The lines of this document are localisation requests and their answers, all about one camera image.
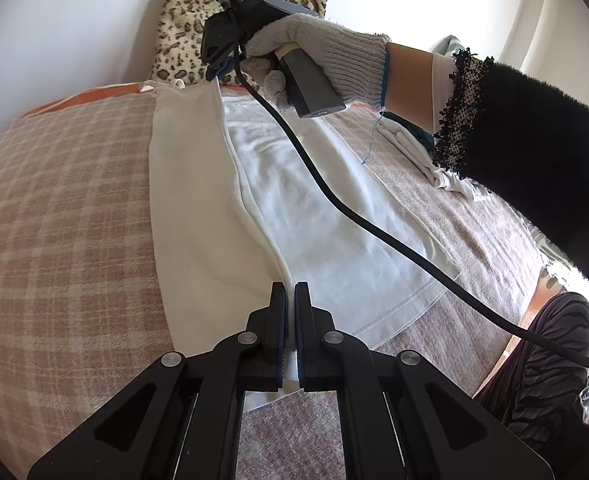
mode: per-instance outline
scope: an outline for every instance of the gloved hand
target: gloved hand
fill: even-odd
[[[287,108],[286,77],[265,56],[295,42],[321,67],[346,104],[363,102],[379,110],[385,97],[388,36],[361,34],[308,14],[292,14],[269,23],[246,44],[241,69],[262,88],[266,99]]]

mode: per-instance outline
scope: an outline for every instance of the black sweater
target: black sweater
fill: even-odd
[[[589,108],[469,50],[455,59],[435,163],[504,198],[589,279]]]

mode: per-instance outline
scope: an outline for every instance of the zebra print pants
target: zebra print pants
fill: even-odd
[[[529,330],[589,356],[588,300],[575,292],[555,296]],[[566,442],[569,432],[583,438],[580,430],[585,402],[589,402],[588,373],[582,366],[521,340],[475,400],[549,460],[546,455],[555,453],[555,442]]]

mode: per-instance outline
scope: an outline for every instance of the white wall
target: white wall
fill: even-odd
[[[551,0],[540,28],[523,70],[589,105],[588,7],[582,0]]]
[[[0,132],[30,108],[144,80],[163,0],[0,0]],[[329,0],[327,17],[430,49],[457,35],[499,56],[521,0]]]

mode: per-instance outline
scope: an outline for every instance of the silver screw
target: silver screw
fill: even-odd
[[[404,350],[401,352],[401,362],[408,366],[415,366],[421,361],[421,356],[414,350]]]
[[[338,345],[343,341],[343,334],[341,332],[337,332],[336,330],[330,330],[323,335],[323,339],[326,343],[330,343],[331,345]]]
[[[177,354],[177,352],[168,352],[167,354],[164,354],[161,358],[161,364],[167,366],[168,368],[177,366],[180,362],[181,354]]]
[[[254,332],[241,332],[237,336],[237,341],[242,345],[251,345],[257,340],[257,334]]]

